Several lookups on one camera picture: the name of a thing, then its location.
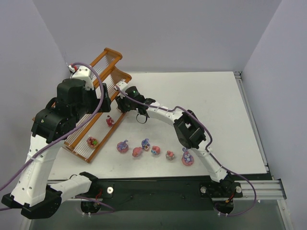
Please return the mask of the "red pink bear toy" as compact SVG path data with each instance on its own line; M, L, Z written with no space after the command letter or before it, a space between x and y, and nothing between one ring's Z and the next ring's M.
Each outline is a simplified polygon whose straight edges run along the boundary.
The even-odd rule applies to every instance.
M108 115L106 117L106 123L107 123L108 127L112 127L114 125L115 121L113 120L113 118L111 116Z

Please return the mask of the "pink bear green clover toy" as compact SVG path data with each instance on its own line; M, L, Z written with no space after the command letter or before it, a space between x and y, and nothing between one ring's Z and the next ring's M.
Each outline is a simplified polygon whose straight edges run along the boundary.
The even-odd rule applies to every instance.
M87 145L92 148L92 149L95 149L98 145L99 145L99 141L98 139L94 138L94 137L89 137L87 140L86 140L86 143Z

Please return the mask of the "purple creature pink donut toy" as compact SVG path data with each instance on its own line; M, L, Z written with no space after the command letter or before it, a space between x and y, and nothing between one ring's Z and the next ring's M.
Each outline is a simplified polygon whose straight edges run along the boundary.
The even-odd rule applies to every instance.
M127 142L128 142L128 140L125 140L125 141L119 142L117 144L118 152L126 153L129 150L129 146L128 146Z

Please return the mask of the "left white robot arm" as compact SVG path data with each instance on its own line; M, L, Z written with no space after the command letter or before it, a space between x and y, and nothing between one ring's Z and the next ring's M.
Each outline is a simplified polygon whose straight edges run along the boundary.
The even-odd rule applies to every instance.
M57 95L38 112L31 129L27 159L16 173L18 183L1 202L11 209L20 209L28 219L47 219L55 214L66 200L88 193L97 178L81 172L54 185L47 181L59 149L66 138L86 125L85 115L93 118L98 112L109 112L111 100L105 83L99 83L101 96L85 80L65 79L57 86Z

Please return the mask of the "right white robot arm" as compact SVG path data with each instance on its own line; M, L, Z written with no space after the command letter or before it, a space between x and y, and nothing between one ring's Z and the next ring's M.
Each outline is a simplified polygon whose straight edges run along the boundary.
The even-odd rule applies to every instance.
M211 153L212 135L191 110L180 106L173 109L165 107L154 99L145 98L135 86L122 88L117 85L115 89L120 93L116 102L121 112L135 110L146 119L152 118L171 125L185 151L192 150L198 156L210 179L217 183L222 191L231 195L242 192L240 185L236 185L232 178L235 173L225 168Z

